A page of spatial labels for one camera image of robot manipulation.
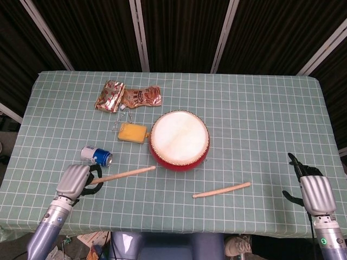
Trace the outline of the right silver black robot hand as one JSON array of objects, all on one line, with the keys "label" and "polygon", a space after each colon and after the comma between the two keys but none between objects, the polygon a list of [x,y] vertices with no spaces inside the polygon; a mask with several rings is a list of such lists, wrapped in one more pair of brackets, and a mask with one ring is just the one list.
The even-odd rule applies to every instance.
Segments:
[{"label": "right silver black robot hand", "polygon": [[284,197],[300,205],[312,216],[327,216],[336,211],[336,201],[330,182],[319,169],[304,165],[292,154],[288,154],[297,176],[302,197],[297,198],[283,190]]}]

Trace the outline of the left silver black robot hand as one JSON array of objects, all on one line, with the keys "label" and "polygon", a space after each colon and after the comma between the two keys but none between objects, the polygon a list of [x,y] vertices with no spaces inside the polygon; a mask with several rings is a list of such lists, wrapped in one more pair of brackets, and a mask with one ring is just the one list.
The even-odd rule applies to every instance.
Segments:
[{"label": "left silver black robot hand", "polygon": [[97,171],[98,178],[102,177],[100,165],[69,165],[57,185],[58,198],[71,201],[70,205],[74,206],[79,202],[80,196],[96,194],[102,188],[103,182],[98,183],[94,188],[86,188],[94,180],[94,171]]}]

